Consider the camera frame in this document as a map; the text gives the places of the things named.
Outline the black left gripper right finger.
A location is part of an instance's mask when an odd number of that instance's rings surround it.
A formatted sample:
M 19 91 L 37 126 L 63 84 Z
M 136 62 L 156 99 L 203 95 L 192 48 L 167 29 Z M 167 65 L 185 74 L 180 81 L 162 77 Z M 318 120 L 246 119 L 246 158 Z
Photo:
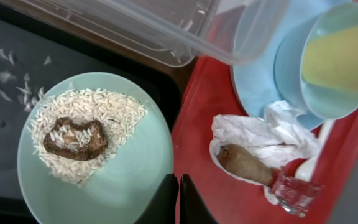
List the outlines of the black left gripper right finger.
M 180 180 L 180 224 L 218 224 L 188 174 Z

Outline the white rice pile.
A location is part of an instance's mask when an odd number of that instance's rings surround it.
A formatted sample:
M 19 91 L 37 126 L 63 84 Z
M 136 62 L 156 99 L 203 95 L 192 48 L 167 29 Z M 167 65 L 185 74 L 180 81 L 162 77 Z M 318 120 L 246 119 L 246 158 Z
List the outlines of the white rice pile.
M 103 89 L 68 90 L 41 101 L 27 129 L 30 131 L 35 154 L 50 169 L 54 177 L 79 187 L 114 158 L 118 149 L 133 135 L 136 125 L 147 115 L 147 109 L 135 98 Z M 76 161 L 48 153 L 43 140 L 59 118 L 69 118 L 76 124 L 98 120 L 108 139 L 104 153 L 88 161 Z

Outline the brown meat scrap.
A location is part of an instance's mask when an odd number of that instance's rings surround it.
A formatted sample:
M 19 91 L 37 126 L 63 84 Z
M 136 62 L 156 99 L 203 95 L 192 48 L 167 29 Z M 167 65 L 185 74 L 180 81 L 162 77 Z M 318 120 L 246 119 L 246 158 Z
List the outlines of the brown meat scrap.
M 109 144 L 100 121 L 76 124 L 67 117 L 56 120 L 42 143 L 48 153 L 76 161 L 95 159 Z

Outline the red ketchup sachet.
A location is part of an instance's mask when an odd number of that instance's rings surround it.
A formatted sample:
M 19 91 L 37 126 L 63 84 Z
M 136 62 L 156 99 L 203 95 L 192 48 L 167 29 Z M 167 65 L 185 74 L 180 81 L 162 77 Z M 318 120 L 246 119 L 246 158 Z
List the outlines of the red ketchup sachet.
M 269 192 L 278 199 L 278 204 L 289 214 L 305 217 L 310 204 L 319 195 L 321 185 L 287 176 L 278 169 L 273 170 L 273 182 Z

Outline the mint green bowl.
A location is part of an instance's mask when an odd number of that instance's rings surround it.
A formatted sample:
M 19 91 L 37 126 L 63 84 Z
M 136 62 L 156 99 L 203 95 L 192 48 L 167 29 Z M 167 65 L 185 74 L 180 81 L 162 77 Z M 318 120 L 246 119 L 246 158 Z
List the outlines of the mint green bowl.
M 51 87 L 46 97 L 68 90 L 107 90 L 137 100 L 145 116 L 130 127 L 111 107 L 108 123 L 114 133 L 111 158 L 100 163 L 82 186 L 52 175 L 40 157 L 31 129 L 41 110 L 35 106 L 22 130 L 17 152 L 17 175 L 23 198 L 40 223 L 134 223 L 145 212 L 166 175 L 173 173 L 173 145 L 166 120 L 154 100 L 134 82 L 104 72 L 89 72 Z

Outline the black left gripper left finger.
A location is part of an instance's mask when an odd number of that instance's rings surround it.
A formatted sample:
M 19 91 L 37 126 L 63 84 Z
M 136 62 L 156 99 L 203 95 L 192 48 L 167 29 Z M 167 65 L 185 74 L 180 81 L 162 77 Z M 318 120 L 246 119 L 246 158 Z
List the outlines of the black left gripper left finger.
M 174 174 L 167 174 L 135 224 L 174 224 L 179 184 Z

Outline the white napkin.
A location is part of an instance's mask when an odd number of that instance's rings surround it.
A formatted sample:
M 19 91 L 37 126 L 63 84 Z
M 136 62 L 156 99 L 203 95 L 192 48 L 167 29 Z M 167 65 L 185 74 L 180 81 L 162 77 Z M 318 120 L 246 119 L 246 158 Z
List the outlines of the white napkin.
M 236 144 L 258 158 L 272 170 L 280 170 L 295 159 L 309 159 L 318 154 L 321 143 L 297 120 L 303 111 L 290 106 L 286 101 L 276 101 L 264 110 L 263 118 L 217 115 L 213 118 L 213 140 L 209 152 L 214 163 L 226 174 L 237 180 L 264 188 L 266 199 L 273 205 L 278 199 L 269 186 L 237 177 L 224 170 L 218 161 L 221 146 Z

